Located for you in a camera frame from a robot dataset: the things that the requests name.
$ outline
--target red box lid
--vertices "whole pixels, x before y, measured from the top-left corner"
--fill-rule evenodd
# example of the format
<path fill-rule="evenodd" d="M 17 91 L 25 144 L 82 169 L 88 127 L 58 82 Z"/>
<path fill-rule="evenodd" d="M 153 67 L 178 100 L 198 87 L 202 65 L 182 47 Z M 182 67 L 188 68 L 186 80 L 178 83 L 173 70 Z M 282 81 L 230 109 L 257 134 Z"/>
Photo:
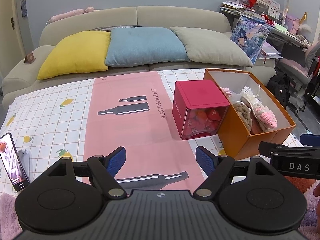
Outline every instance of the red box lid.
<path fill-rule="evenodd" d="M 229 106 L 230 103 L 212 80 L 177 81 L 188 109 L 215 108 Z"/>

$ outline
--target purple fluffy fabric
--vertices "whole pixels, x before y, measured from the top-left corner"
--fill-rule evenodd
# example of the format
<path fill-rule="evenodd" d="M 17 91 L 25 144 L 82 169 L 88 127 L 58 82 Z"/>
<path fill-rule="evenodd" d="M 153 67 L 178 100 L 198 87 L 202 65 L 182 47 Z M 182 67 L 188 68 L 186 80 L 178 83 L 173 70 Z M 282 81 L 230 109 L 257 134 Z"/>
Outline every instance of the purple fluffy fabric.
<path fill-rule="evenodd" d="M 319 197 L 313 195 L 313 191 L 320 181 L 316 181 L 305 193 L 304 196 L 308 203 L 308 210 L 305 214 L 299 231 L 309 240 L 320 240 L 320 233 L 317 231 L 317 215 L 316 208 L 319 201 Z"/>
<path fill-rule="evenodd" d="M 12 240 L 22 232 L 14 209 L 15 197 L 4 193 L 0 197 L 0 239 Z"/>

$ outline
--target door handle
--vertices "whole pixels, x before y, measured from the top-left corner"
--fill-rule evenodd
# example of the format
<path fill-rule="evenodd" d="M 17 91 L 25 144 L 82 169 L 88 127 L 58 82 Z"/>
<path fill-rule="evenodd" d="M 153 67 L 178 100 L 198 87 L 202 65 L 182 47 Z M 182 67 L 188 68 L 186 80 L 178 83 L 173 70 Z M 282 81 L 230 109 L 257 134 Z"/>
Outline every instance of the door handle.
<path fill-rule="evenodd" d="M 11 22 L 10 22 L 11 24 L 12 24 L 12 29 L 14 30 L 14 19 L 11 17 Z"/>

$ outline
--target pink tablecloth stripe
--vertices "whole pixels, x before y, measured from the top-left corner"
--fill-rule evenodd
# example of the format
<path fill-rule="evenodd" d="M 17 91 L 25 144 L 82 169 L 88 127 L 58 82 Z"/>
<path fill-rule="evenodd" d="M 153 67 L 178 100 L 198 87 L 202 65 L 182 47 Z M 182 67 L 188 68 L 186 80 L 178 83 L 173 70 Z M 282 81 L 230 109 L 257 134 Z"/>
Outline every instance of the pink tablecloth stripe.
<path fill-rule="evenodd" d="M 119 102 L 120 99 L 137 96 L 146 96 L 146 100 Z M 139 103 L 148 103 L 149 111 L 98 115 L 98 111 Z M 84 160 L 96 154 L 108 155 L 119 146 L 125 147 L 127 158 L 116 179 L 151 174 L 168 176 L 187 171 L 188 179 L 169 184 L 163 189 L 189 189 L 191 192 L 204 180 L 189 143 L 179 137 L 172 116 L 172 103 L 157 72 L 95 80 L 86 128 Z"/>

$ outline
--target white checkered tablecloth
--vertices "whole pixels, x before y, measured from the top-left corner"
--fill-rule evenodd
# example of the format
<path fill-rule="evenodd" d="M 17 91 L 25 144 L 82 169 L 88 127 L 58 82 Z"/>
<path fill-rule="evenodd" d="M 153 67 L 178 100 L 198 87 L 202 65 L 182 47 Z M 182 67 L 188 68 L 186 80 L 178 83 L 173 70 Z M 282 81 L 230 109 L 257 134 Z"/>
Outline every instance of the white checkered tablecloth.
<path fill-rule="evenodd" d="M 176 81 L 201 80 L 204 69 L 158 71 L 164 87 L 173 102 Z M 57 151 L 66 149 L 74 161 L 83 161 L 85 130 L 94 79 L 68 83 L 38 90 L 15 99 L 9 107 L 0 134 L 12 133 L 17 150 L 30 151 L 29 179 L 33 181 L 43 171 L 57 161 Z M 72 98 L 63 111 L 59 108 L 66 98 Z M 6 126 L 16 113 L 10 125 Z M 25 142 L 25 136 L 32 139 Z M 222 150 L 222 143 L 217 135 L 188 140 L 193 152 L 197 146 L 204 146 L 213 154 Z M 297 139 L 290 135 L 285 143 L 290 147 L 301 147 Z M 0 163 L 0 194 L 3 192 L 17 195 Z"/>

